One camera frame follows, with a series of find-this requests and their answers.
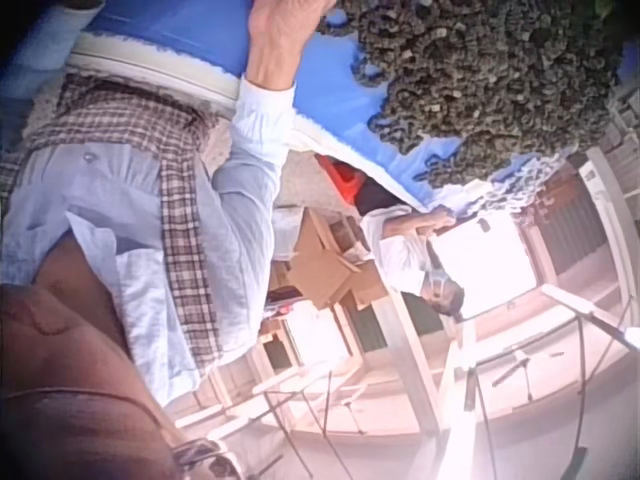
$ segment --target raised hand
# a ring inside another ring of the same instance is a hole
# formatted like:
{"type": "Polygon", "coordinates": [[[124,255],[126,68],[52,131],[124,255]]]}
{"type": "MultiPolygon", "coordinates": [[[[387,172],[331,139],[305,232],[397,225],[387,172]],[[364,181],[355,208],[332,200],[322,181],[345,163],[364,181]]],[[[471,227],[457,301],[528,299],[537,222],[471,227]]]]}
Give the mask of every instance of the raised hand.
{"type": "Polygon", "coordinates": [[[287,90],[302,51],[335,0],[255,0],[249,16],[246,78],[267,90],[287,90]]]}

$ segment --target checkered scarf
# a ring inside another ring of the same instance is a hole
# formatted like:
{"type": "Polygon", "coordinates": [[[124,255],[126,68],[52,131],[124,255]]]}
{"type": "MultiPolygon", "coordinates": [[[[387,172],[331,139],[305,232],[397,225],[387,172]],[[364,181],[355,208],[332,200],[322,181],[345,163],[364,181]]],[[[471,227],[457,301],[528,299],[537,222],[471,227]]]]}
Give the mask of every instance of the checkered scarf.
{"type": "Polygon", "coordinates": [[[4,216],[18,176],[36,150],[88,142],[118,143],[158,159],[167,278],[178,319],[202,372],[219,358],[219,346],[199,238],[194,167],[213,121],[195,108],[142,88],[68,75],[55,119],[0,162],[4,216]]]}

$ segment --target shirt cuff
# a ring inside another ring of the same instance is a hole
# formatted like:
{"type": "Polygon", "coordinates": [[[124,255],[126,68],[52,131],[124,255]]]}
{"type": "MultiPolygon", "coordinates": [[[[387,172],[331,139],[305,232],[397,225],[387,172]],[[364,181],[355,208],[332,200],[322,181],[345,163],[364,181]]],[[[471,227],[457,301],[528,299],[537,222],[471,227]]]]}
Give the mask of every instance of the shirt cuff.
{"type": "Polygon", "coordinates": [[[231,123],[232,159],[243,158],[244,152],[278,167],[284,165],[289,152],[287,141],[293,130],[294,95],[295,86],[273,92],[252,85],[245,78],[240,80],[231,123]]]}
{"type": "Polygon", "coordinates": [[[265,90],[264,88],[257,87],[243,76],[240,80],[238,102],[259,103],[263,108],[283,110],[289,109],[293,106],[293,97],[295,96],[295,93],[295,85],[293,85],[289,90],[275,92],[273,90],[265,90]]]}

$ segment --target light blue shirt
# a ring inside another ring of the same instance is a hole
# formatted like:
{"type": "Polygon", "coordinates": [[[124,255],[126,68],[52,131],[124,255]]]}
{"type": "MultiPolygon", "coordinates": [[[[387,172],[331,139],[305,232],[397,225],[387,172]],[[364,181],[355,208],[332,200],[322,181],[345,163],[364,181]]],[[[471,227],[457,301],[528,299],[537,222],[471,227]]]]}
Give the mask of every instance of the light blue shirt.
{"type": "MultiPolygon", "coordinates": [[[[241,81],[230,158],[210,180],[196,165],[200,234],[218,315],[220,364],[256,342],[274,240],[271,212],[293,125],[294,89],[241,81]]],[[[4,220],[2,282],[30,284],[71,229],[111,292],[133,361],[161,405],[200,375],[176,315],[164,269],[159,162],[128,145],[63,145],[37,151],[4,220]]]]}

